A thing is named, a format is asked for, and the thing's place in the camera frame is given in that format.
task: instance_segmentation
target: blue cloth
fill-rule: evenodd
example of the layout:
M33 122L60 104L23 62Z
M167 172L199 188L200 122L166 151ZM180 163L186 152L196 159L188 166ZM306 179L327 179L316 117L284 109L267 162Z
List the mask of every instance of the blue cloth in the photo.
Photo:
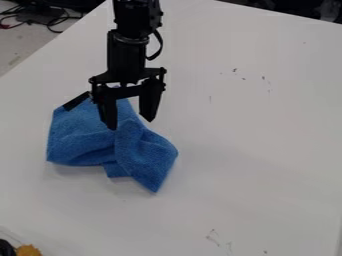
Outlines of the blue cloth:
M108 177L133 177L157 192L171 169L177 149L148 130L128 100L118 101L118 129L101 122L89 99L71 111L54 111L47 160L69 166L102 165Z

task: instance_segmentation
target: table surface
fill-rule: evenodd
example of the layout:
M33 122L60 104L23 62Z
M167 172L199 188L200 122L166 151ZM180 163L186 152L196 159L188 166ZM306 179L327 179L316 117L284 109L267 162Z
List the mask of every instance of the table surface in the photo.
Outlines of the table surface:
M151 66L168 68L168 87L149 127L180 156L161 191L45 161L53 109L106 68L104 3L0 80L0 225L52 256L336 255L342 26L162 6L166 47Z

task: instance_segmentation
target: blue towel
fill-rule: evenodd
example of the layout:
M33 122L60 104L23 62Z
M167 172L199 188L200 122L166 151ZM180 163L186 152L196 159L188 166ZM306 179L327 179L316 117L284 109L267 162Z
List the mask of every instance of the blue towel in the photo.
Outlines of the blue towel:
M51 124L47 160L69 166L102 165L108 177L133 177L157 192L171 169L177 149L148 130L127 99L119 100L118 129L101 122L89 99L71 111L59 107Z

